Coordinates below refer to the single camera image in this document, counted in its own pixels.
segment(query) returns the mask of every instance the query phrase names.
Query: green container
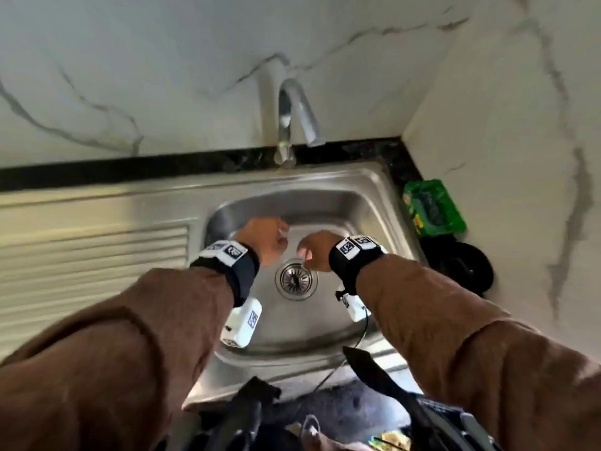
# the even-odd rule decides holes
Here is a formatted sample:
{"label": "green container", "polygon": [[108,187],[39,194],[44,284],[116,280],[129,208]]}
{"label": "green container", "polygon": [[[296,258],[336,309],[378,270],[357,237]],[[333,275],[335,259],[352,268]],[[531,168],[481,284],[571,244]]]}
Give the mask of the green container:
{"label": "green container", "polygon": [[438,179],[408,182],[403,201],[420,237],[462,233],[468,228],[447,189]]}

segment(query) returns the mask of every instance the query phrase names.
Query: brown long-sleeve shirt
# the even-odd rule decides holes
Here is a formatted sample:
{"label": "brown long-sleeve shirt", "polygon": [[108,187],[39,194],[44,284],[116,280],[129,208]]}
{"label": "brown long-sleeve shirt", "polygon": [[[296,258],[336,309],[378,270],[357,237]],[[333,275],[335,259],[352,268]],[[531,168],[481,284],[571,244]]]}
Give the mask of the brown long-sleeve shirt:
{"label": "brown long-sleeve shirt", "polygon": [[[388,255],[357,291],[433,399],[460,405],[507,451],[601,443],[600,366],[452,280]],[[0,368],[11,450],[146,450],[198,378],[233,306],[203,267],[155,269],[51,326]]]}

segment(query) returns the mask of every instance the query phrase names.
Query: person's left arm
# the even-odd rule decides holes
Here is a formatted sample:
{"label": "person's left arm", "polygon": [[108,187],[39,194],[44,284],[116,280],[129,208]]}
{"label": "person's left arm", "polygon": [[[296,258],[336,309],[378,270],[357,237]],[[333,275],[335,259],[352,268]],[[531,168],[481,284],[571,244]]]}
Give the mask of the person's left arm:
{"label": "person's left arm", "polygon": [[[235,236],[262,266],[286,249],[279,219]],[[11,449],[155,445],[206,365],[234,304],[206,267],[153,269],[49,327],[0,367],[0,440]]]}

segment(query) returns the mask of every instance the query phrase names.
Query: faucet spout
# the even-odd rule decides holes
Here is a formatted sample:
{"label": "faucet spout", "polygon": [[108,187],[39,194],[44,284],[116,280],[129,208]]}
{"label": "faucet spout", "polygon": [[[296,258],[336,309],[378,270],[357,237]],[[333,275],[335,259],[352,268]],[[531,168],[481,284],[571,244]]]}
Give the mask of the faucet spout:
{"label": "faucet spout", "polygon": [[296,110],[300,126],[305,134],[306,144],[309,147],[316,147],[325,143],[319,134],[315,114],[313,114],[301,84],[295,79],[286,79],[282,82],[278,94],[278,151],[274,158],[275,162],[282,167],[292,167],[296,164],[295,154],[290,143],[292,107]]}

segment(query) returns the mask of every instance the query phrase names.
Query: person's left hand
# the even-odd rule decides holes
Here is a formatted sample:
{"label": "person's left hand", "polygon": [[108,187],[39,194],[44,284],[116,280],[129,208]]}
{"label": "person's left hand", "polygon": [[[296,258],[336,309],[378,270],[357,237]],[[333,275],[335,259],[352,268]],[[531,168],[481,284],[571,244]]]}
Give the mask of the person's left hand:
{"label": "person's left hand", "polygon": [[288,247],[290,227],[281,218],[252,218],[234,236],[259,256],[261,267],[273,264]]}

